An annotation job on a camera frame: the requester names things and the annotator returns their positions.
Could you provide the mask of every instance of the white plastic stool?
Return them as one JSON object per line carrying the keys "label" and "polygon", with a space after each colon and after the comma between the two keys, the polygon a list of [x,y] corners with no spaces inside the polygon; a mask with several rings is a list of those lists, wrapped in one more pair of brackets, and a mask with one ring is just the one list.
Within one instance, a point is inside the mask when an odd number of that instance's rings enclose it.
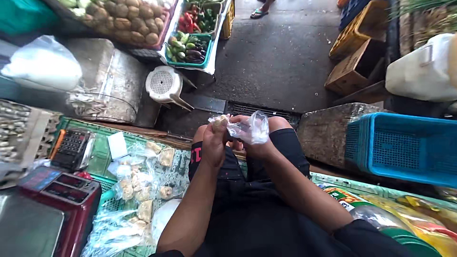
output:
{"label": "white plastic stool", "polygon": [[194,107],[179,97],[183,80],[197,88],[190,80],[172,67],[159,66],[149,72],[146,78],[146,91],[149,93],[149,97],[158,103],[166,105],[172,102],[191,112]]}

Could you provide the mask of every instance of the cardboard box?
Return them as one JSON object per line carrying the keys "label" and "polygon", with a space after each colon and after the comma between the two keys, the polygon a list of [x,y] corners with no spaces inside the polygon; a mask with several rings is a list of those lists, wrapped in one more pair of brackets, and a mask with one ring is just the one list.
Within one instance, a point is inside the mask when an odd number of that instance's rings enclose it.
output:
{"label": "cardboard box", "polygon": [[385,54],[385,43],[368,39],[355,53],[338,63],[324,87],[347,96],[369,86],[371,72]]}

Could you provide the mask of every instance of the blue plastic crate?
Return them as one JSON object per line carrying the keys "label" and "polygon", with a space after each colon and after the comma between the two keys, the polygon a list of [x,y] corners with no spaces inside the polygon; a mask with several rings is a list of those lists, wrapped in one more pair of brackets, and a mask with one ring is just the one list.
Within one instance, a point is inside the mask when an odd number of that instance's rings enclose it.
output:
{"label": "blue plastic crate", "polygon": [[370,0],[349,0],[341,10],[341,22],[338,29],[342,31],[359,14]]}
{"label": "blue plastic crate", "polygon": [[345,159],[372,174],[457,188],[457,121],[364,115],[348,124]]}

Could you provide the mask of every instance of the white plastic container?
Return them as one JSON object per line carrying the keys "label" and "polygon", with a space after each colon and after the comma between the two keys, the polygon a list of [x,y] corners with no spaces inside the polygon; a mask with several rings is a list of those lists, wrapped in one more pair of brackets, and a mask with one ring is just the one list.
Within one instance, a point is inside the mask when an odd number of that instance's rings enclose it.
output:
{"label": "white plastic container", "polygon": [[457,36],[430,38],[426,45],[387,67],[386,89],[414,99],[446,102],[457,100]]}

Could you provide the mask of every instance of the white paper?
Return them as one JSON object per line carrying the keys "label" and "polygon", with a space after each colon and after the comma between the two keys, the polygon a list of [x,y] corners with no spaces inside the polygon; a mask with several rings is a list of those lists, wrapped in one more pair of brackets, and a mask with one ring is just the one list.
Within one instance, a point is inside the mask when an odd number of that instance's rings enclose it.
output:
{"label": "white paper", "polygon": [[108,144],[110,146],[111,158],[113,160],[126,156],[127,153],[127,145],[125,144],[124,134],[121,132],[117,132],[111,136],[108,136]]}

